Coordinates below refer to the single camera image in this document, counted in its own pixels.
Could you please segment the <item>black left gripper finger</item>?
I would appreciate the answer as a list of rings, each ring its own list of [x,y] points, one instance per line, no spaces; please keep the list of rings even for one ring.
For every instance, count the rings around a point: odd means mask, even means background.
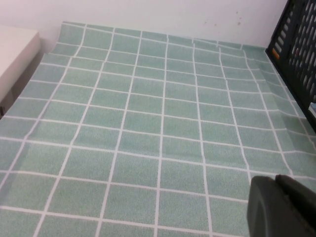
[[[255,176],[247,223],[251,237],[314,237],[316,194],[286,175]]]

